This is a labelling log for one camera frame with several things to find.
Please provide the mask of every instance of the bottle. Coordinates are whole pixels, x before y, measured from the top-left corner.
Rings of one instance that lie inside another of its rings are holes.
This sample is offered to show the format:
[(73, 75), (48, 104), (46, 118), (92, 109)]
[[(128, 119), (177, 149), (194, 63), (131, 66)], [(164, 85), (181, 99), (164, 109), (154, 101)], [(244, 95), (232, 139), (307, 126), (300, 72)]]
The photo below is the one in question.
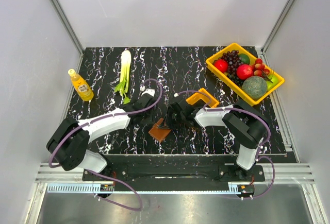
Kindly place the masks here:
[(70, 69), (68, 73), (78, 95), (82, 100), (90, 101), (94, 97), (94, 94), (87, 82), (80, 76), (80, 74), (76, 73), (74, 69)]

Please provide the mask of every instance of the yellow plastic tray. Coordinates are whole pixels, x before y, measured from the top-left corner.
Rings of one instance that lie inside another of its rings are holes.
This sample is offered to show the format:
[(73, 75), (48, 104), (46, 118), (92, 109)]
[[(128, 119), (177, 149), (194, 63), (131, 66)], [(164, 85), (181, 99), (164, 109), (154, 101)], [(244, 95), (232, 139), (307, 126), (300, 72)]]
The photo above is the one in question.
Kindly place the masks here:
[(235, 93), (237, 93), (238, 96), (240, 96), (244, 101), (249, 103), (251, 106), (259, 104), (263, 99), (265, 99), (270, 93), (275, 91), (279, 86), (281, 86), (284, 83), (284, 78), (280, 76), (278, 73), (274, 72), (272, 69), (270, 69), (268, 66), (265, 66), (265, 68), (269, 69), (271, 73), (274, 72), (274, 75), (278, 78), (278, 84), (275, 85), (270, 91), (266, 92), (263, 97), (261, 97), (258, 100), (254, 100), (251, 97), (249, 97), (239, 86), (237, 86), (235, 83), (233, 83), (226, 75), (227, 73), (222, 73), (220, 70), (218, 70), (214, 65), (213, 62), (217, 59), (221, 58), (222, 54), (232, 51), (232, 50), (238, 50), (239, 53), (244, 53), (248, 55), (250, 59), (250, 65), (254, 64), (254, 61), (257, 59), (255, 56), (253, 56), (251, 53), (249, 53), (247, 50), (245, 50), (242, 46), (240, 46), (237, 43), (232, 43), (226, 48), (222, 49), (218, 53), (214, 54), (213, 56), (209, 57), (206, 60), (208, 69), (214, 73), (217, 77), (219, 77), (225, 84), (227, 84)]
[[(217, 99), (215, 99), (215, 98), (214, 98), (209, 92), (207, 92), (205, 88), (201, 88), (201, 89), (199, 89), (199, 92), (201, 92), (201, 93), (203, 93), (203, 94), (206, 94), (206, 95), (210, 96), (210, 98), (211, 98), (211, 104), (209, 104), (209, 106), (210, 106), (211, 108), (217, 107), (218, 104), (220, 103), (220, 102), (218, 102)], [(190, 105), (193, 105), (193, 104), (195, 104), (197, 101), (199, 101), (200, 99), (201, 99), (202, 101), (204, 101), (205, 103), (208, 103), (208, 102), (210, 101), (206, 96), (204, 96), (204, 95), (202, 95), (202, 94), (199, 94), (199, 93), (194, 93), (194, 94), (191, 95), (188, 99), (186, 99), (186, 102), (187, 102), (188, 104), (190, 104)]]

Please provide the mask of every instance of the bottle label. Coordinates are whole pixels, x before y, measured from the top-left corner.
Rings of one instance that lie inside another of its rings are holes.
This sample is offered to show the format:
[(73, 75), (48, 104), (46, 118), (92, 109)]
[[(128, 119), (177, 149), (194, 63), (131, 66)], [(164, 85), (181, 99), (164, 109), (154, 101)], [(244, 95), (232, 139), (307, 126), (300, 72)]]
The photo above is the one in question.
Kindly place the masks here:
[(87, 90), (88, 90), (88, 87), (87, 87), (86, 84), (80, 85), (78, 87), (78, 91), (81, 92), (81, 93), (87, 92)]

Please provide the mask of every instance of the celery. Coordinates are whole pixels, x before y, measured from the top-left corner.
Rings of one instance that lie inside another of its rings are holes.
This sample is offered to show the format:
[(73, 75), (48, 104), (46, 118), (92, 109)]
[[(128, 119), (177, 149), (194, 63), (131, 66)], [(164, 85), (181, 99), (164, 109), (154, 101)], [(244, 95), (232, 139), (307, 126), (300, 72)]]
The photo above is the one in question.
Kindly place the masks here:
[(123, 104), (130, 102), (130, 99), (126, 96), (129, 86), (129, 69), (131, 63), (131, 55), (128, 50), (123, 51), (121, 55), (121, 70), (120, 79), (118, 85), (114, 88), (114, 92), (119, 92), (120, 96), (124, 97)]

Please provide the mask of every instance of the white panel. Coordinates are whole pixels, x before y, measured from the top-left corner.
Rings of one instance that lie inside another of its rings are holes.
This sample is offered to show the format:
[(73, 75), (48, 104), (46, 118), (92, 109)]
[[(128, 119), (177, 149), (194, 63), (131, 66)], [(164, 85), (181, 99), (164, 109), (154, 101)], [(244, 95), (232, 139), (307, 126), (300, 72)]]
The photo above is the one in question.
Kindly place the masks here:
[(297, 0), (267, 56), (286, 79), (278, 89), (300, 159), (310, 163), (329, 216), (329, 0)]
[(49, 0), (0, 0), (0, 215), (20, 223), (79, 55)]
[(85, 47), (262, 46), (287, 0), (59, 0)]

